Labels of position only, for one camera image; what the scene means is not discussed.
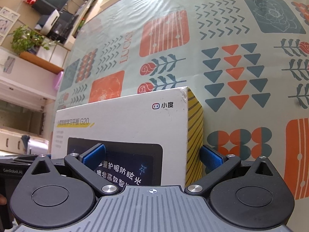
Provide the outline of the white tablet box lid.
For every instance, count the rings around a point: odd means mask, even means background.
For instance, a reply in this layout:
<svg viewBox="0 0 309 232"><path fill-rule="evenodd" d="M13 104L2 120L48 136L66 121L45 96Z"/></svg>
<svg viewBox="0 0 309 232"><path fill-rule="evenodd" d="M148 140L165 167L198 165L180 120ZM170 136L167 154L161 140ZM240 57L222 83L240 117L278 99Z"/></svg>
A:
<svg viewBox="0 0 309 232"><path fill-rule="evenodd" d="M51 155L102 144L94 171L119 186L187 185L202 176L203 107L188 87L57 111Z"/></svg>

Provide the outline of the purple plastic stool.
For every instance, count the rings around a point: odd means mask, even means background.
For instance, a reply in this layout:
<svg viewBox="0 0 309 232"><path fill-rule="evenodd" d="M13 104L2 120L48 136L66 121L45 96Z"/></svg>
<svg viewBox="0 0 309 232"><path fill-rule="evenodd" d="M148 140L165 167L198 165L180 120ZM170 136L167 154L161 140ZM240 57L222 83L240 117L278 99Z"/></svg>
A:
<svg viewBox="0 0 309 232"><path fill-rule="evenodd" d="M60 87L60 84L63 78L63 74L64 74L63 71L59 72L53 80L53 88L55 91L59 90L59 87Z"/></svg>

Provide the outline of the patterned green tablecloth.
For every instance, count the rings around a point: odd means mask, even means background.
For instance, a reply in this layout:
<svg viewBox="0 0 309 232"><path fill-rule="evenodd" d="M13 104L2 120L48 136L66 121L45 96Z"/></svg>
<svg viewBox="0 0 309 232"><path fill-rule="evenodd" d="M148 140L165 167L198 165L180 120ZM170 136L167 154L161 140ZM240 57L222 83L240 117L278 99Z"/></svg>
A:
<svg viewBox="0 0 309 232"><path fill-rule="evenodd" d="M308 231L308 0L120 0L81 29L57 111L188 87L203 143L268 157Z"/></svg>

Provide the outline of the green potted plant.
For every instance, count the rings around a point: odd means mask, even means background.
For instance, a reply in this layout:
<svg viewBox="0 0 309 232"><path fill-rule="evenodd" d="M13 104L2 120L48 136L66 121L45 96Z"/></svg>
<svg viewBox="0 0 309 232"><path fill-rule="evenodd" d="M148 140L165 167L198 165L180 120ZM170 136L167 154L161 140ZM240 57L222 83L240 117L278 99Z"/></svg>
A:
<svg viewBox="0 0 309 232"><path fill-rule="evenodd" d="M49 50L50 48L44 42L44 39L44 36L32 29L29 29L27 26L20 26L13 31L11 48L17 54L26 52L32 48L42 47Z"/></svg>

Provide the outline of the white printer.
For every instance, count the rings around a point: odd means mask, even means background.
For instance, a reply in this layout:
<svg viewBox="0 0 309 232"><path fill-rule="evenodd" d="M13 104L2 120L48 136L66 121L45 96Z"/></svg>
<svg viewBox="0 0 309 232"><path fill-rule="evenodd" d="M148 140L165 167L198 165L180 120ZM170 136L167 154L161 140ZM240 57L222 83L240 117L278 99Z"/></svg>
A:
<svg viewBox="0 0 309 232"><path fill-rule="evenodd" d="M60 17L60 13L55 9L50 15L42 15L35 26L35 30L46 36Z"/></svg>

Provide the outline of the white tv cabinet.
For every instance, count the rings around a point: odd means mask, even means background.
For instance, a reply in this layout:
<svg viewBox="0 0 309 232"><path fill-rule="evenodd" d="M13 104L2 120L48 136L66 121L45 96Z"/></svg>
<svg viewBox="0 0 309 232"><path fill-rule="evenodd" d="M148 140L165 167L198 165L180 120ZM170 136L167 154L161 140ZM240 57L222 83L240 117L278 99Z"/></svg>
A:
<svg viewBox="0 0 309 232"><path fill-rule="evenodd" d="M69 36L76 38L81 28L91 19L91 12L99 0L87 0L74 15L74 24Z"/></svg>

